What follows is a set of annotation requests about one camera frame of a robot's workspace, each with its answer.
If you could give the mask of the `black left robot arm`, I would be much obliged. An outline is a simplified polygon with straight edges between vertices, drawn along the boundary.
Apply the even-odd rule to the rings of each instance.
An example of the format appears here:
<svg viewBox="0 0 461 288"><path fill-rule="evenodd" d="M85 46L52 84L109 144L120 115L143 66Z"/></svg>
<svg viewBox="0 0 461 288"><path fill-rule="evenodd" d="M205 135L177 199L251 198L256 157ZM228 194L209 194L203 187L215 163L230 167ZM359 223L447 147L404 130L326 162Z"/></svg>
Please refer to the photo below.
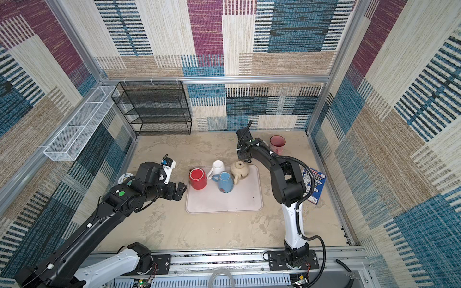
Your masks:
<svg viewBox="0 0 461 288"><path fill-rule="evenodd" d="M158 199L180 201L187 186L170 181L175 161L145 162L136 175L112 187L95 211L65 243L33 267L14 277L22 288L96 288L114 278L136 272L146 274L153 264L151 250L136 242L97 265L81 268L86 258L120 223Z"/></svg>

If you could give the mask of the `beige ceramic teapot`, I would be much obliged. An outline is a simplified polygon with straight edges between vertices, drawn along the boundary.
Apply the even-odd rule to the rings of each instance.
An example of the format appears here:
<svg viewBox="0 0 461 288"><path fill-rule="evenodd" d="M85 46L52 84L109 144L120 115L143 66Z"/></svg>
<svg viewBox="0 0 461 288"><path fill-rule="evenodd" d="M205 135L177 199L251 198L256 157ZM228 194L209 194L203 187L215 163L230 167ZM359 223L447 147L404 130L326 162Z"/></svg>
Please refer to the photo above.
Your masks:
<svg viewBox="0 0 461 288"><path fill-rule="evenodd" d="M234 177L234 185L244 179L249 174L249 166L243 161L233 162L230 166L231 174Z"/></svg>

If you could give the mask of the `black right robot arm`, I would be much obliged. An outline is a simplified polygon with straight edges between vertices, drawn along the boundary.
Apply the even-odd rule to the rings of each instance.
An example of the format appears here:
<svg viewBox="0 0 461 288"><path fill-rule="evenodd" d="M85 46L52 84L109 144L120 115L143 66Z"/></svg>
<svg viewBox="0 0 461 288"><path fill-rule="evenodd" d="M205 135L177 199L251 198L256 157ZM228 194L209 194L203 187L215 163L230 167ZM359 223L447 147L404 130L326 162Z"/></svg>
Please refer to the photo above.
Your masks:
<svg viewBox="0 0 461 288"><path fill-rule="evenodd" d="M300 160L280 156L260 138L253 138L248 129L236 131L237 156L240 160L258 160L270 172L274 198L282 205L285 220L285 258L290 268L302 266L309 255L309 244L304 235L302 205L313 193L304 182L301 168L309 168Z"/></svg>

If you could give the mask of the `pink patterned mug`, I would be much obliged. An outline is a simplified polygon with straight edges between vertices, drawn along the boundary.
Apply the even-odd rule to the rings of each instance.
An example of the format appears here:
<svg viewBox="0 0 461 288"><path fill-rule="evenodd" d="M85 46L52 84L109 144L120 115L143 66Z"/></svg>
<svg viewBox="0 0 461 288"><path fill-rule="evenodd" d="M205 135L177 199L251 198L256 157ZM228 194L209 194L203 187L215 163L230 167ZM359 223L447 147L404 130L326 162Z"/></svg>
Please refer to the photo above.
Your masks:
<svg viewBox="0 0 461 288"><path fill-rule="evenodd" d="M270 138L270 149L278 155L283 154L286 139L281 135L273 135Z"/></svg>

